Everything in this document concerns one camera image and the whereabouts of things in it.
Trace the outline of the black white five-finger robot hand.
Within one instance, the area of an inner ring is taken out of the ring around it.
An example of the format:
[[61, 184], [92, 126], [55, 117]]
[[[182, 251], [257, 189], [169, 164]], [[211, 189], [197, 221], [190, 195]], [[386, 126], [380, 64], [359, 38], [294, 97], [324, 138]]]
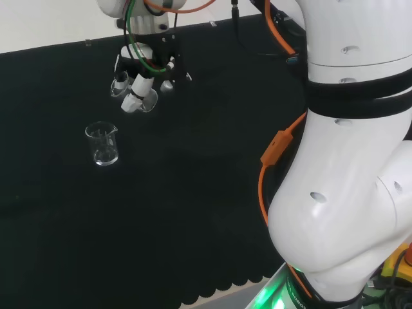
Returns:
[[126, 113], [149, 113], [191, 80], [178, 36], [174, 32], [125, 35], [114, 65], [110, 93]]

